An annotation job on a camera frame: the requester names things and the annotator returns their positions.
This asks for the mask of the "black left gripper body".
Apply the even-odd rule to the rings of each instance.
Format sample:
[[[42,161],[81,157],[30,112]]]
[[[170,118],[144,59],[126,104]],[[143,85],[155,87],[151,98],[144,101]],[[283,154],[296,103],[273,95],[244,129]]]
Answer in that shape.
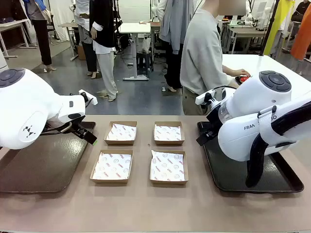
[[[69,128],[69,133],[73,133],[76,136],[85,136],[88,132],[87,129],[80,125],[80,120],[73,120],[70,123],[71,127]]]

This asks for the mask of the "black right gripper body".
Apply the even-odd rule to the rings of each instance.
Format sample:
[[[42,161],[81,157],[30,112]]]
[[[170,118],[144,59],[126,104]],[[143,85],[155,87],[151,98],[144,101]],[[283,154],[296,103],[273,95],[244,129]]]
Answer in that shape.
[[[216,136],[219,132],[219,129],[223,125],[219,117],[220,106],[216,106],[210,113],[207,115],[208,127],[207,134],[208,136]]]

